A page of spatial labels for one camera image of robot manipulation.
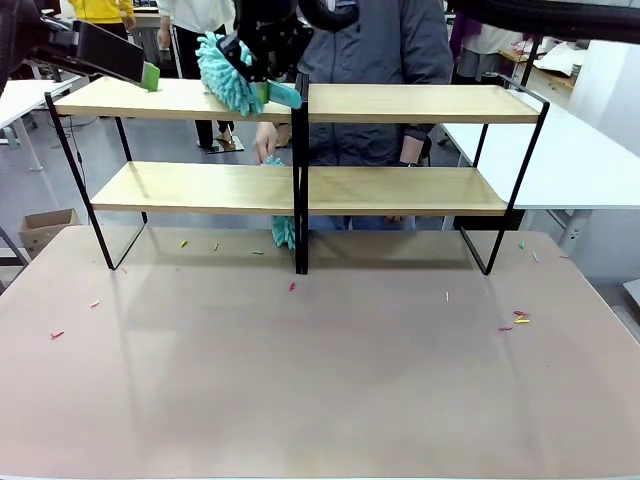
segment hand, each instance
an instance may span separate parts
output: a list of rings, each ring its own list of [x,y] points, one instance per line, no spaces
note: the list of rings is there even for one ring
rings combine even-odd
[[[267,159],[276,152],[278,131],[271,122],[258,123],[256,139],[253,143],[253,159],[257,164],[267,163]]]
[[[161,27],[158,30],[157,39],[158,39],[158,47],[160,47],[163,50],[169,48],[169,45],[171,45],[171,34],[169,33],[168,26]]]
[[[127,29],[127,32],[131,32],[136,28],[136,19],[134,17],[123,17],[122,23],[124,23],[124,28]]]
[[[388,215],[384,217],[384,221],[387,223],[402,223],[404,222],[405,218],[406,217],[404,217],[403,215]]]

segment white table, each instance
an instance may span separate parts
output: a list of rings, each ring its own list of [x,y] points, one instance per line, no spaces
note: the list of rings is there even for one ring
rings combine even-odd
[[[20,145],[25,149],[29,169],[42,170],[29,135],[24,127],[22,115],[44,102],[44,94],[60,93],[80,77],[74,76],[68,80],[56,83],[53,80],[10,80],[0,98],[0,128],[13,124]]]
[[[540,109],[540,104],[523,97]],[[461,152],[458,166],[472,163],[482,125],[443,125]],[[478,167],[498,196],[508,202],[534,125],[490,125]],[[640,208],[640,159],[609,137],[551,104],[533,152],[516,208],[547,210],[565,228],[560,245],[571,252],[593,210]],[[573,210],[571,215],[566,210]],[[443,229],[451,228],[447,218]]]

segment white wall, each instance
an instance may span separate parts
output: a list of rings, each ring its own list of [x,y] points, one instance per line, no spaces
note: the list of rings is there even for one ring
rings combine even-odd
[[[640,157],[640,46],[591,42],[569,109]],[[640,278],[640,211],[594,212],[573,258],[588,277]]]

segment yellow hoodie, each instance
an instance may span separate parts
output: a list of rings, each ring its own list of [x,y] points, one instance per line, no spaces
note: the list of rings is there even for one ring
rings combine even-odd
[[[90,23],[120,23],[122,13],[133,17],[131,0],[69,0],[78,18]]]

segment wooden shelf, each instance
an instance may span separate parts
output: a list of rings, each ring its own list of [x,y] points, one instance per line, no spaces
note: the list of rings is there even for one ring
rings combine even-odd
[[[161,79],[159,91],[101,78],[58,100],[64,115],[106,115],[183,120],[287,122],[290,109],[269,103],[262,115],[229,111],[200,80]],[[538,112],[492,85],[312,84],[312,123],[535,123]]]
[[[93,198],[96,210],[292,215],[291,169],[129,162]],[[502,215],[472,168],[309,169],[310,215]]]

